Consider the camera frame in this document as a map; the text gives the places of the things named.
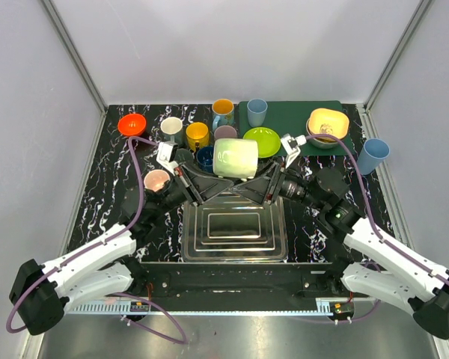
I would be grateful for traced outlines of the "navy blue mug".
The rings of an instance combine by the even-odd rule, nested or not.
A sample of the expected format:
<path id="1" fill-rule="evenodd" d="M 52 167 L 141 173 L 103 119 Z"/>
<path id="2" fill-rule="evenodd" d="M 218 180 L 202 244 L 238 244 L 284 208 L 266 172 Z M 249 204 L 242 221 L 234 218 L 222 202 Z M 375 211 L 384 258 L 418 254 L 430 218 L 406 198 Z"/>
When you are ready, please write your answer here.
<path id="1" fill-rule="evenodd" d="M 213 173 L 213 151 L 212 146 L 206 146 L 196 152 L 198 167 L 207 173 Z"/>

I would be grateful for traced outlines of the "light green mug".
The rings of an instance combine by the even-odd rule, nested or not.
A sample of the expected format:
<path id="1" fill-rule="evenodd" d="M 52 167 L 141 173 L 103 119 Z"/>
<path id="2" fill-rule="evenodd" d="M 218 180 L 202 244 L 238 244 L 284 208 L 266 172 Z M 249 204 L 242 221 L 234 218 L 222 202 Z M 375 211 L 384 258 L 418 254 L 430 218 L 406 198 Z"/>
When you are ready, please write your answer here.
<path id="1" fill-rule="evenodd" d="M 214 144 L 213 173 L 219 177 L 248 180 L 255 177 L 258 145 L 255 140 L 220 138 Z"/>

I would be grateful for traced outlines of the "dark grey mug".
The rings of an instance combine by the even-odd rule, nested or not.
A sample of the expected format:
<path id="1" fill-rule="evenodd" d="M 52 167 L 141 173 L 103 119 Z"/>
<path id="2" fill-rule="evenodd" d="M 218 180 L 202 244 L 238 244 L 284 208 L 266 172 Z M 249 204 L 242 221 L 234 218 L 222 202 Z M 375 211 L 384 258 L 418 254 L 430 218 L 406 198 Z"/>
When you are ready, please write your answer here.
<path id="1" fill-rule="evenodd" d="M 179 149 L 177 149 L 177 151 L 175 153 L 174 160 L 178 164 L 182 164 L 185 162 L 193 162 L 195 160 L 195 157 L 194 157 L 194 154 L 192 151 L 187 150 L 185 148 L 179 148 Z"/>

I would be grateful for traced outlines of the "pink orange mug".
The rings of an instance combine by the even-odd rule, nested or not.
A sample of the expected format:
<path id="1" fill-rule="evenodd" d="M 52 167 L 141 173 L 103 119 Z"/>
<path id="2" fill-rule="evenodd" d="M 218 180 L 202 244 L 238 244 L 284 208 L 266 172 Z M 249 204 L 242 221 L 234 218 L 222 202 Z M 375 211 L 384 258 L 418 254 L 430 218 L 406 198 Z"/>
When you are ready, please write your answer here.
<path id="1" fill-rule="evenodd" d="M 144 179 L 144 187 L 153 192 L 158 192 L 171 180 L 167 171 L 156 169 L 149 171 Z"/>

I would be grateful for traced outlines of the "yellow ribbed mug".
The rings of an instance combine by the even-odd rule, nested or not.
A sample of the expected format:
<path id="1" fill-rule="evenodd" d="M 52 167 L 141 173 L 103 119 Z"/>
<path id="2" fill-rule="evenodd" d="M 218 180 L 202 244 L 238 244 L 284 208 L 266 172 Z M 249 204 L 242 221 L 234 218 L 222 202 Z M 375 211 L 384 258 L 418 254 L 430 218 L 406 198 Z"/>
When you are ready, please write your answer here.
<path id="1" fill-rule="evenodd" d="M 191 123 L 186 128 L 186 140 L 189 148 L 193 152 L 206 147 L 210 142 L 210 131 L 205 123 Z"/>

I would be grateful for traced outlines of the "mauve pink mug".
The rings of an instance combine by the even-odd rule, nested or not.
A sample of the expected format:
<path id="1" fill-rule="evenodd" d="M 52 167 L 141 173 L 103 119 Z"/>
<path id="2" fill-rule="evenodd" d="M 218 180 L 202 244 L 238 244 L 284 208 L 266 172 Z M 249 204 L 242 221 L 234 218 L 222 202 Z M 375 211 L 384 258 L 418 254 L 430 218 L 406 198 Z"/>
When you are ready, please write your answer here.
<path id="1" fill-rule="evenodd" d="M 223 138 L 237 138 L 237 130 L 232 126 L 224 125 L 218 127 L 213 135 L 216 141 Z"/>

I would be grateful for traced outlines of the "blue grey mug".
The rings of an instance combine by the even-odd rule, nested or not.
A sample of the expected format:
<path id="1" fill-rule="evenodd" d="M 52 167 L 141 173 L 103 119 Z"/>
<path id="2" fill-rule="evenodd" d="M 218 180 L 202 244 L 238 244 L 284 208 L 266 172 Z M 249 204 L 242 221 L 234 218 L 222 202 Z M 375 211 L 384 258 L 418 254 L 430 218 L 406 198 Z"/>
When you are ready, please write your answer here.
<path id="1" fill-rule="evenodd" d="M 168 117 L 160 124 L 163 141 L 172 141 L 179 146 L 183 145 L 183 122 L 178 117 Z"/>

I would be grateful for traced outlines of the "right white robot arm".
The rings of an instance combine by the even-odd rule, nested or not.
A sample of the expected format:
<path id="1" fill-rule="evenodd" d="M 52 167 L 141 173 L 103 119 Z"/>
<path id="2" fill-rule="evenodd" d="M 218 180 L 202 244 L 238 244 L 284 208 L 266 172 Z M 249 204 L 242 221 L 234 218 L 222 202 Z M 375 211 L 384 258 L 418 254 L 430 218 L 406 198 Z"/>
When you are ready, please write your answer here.
<path id="1" fill-rule="evenodd" d="M 372 271 L 352 260 L 339 260 L 325 277 L 333 296 L 345 292 L 369 295 L 410 314 L 427 333 L 449 339 L 449 269 L 421 256 L 379 229 L 369 212 L 346 199 L 348 186 L 340 171 L 324 168 L 309 181 L 274 163 L 260 176 L 239 182 L 233 192 L 263 204 L 277 197 L 318 211 L 320 230 L 330 239 L 362 253 L 383 271 Z"/>

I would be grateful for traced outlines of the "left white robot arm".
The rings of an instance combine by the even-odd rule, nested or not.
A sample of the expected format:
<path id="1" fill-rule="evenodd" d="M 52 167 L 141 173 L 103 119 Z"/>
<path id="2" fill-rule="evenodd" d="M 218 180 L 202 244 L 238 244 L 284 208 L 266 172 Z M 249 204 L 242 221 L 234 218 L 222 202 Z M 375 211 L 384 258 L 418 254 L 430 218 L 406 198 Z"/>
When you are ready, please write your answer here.
<path id="1" fill-rule="evenodd" d="M 140 179 L 122 202 L 123 218 L 110 229 L 61 257 L 43 264 L 31 259 L 19 267 L 9 294 L 13 309 L 7 331 L 43 334 L 86 301 L 122 292 L 142 294 L 147 278 L 119 259 L 134 254 L 165 213 L 183 203 L 203 204 L 235 183 L 192 163 L 172 164 L 171 179 L 158 191 L 146 189 Z"/>

